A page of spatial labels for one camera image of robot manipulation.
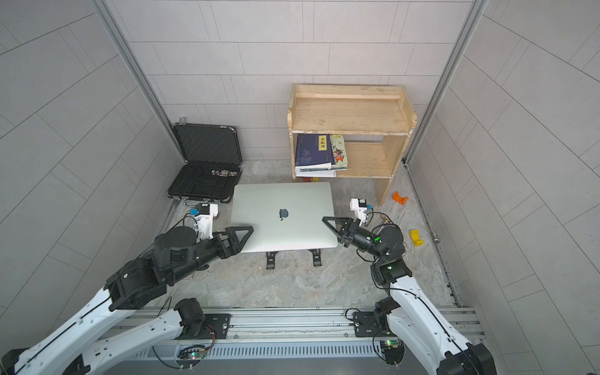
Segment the silver laptop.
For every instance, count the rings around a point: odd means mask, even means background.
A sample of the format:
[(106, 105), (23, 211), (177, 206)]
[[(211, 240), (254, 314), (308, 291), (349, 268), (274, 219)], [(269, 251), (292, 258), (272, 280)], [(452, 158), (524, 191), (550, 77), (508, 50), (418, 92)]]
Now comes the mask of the silver laptop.
[(231, 224), (251, 226), (244, 253), (335, 248), (335, 234), (323, 223), (334, 215), (328, 182), (239, 184), (232, 198)]

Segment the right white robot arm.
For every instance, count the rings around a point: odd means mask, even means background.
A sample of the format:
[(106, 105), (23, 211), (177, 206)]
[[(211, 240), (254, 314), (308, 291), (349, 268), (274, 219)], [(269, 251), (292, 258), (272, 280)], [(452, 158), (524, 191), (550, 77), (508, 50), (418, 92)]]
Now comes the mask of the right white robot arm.
[(373, 256), (370, 273), (387, 298), (376, 303), (377, 328), (400, 339), (429, 374), (496, 374), (488, 348), (472, 344), (426, 297), (406, 265), (403, 233), (398, 226), (383, 226), (378, 233), (348, 217), (324, 217), (339, 244)]

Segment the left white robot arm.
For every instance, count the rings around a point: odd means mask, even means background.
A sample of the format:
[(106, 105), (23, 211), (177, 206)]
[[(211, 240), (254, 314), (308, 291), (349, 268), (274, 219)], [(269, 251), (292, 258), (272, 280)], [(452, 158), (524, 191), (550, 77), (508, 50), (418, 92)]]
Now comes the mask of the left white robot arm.
[(109, 277), (92, 300), (58, 331), (32, 345), (11, 349), (2, 358), (3, 374), (91, 374), (141, 349), (185, 333), (198, 337), (214, 329), (194, 298), (185, 298), (150, 323), (101, 340), (121, 320), (165, 295), (217, 259), (236, 256), (254, 232), (251, 226), (227, 227), (199, 239), (192, 227), (172, 227), (138, 257)]

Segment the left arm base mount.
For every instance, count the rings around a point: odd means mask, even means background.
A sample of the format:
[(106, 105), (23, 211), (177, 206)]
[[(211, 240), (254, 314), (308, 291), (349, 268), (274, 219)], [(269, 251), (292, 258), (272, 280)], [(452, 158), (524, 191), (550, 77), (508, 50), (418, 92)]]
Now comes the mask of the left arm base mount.
[(185, 327), (177, 340), (226, 339), (231, 326), (231, 314), (208, 314), (201, 326)]

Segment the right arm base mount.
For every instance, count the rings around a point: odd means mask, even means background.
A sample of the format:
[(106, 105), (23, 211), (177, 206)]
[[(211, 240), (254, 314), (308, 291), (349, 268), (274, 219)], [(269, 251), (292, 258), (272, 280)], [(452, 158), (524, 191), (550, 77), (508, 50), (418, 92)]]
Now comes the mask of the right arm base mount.
[(389, 331), (379, 325), (373, 312), (362, 312), (357, 309), (351, 310), (352, 315), (348, 315), (351, 320), (357, 338), (382, 338), (389, 336)]

